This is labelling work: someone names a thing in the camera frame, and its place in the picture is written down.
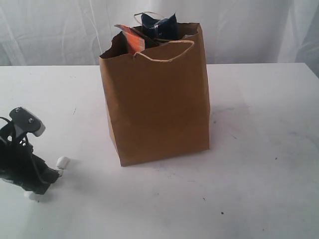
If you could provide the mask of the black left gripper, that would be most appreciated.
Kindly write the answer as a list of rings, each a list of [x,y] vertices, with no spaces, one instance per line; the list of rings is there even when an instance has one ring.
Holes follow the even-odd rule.
[[[0,178],[25,191],[44,195],[61,177],[60,170],[47,166],[33,153],[27,136],[17,138],[12,124],[0,129]]]

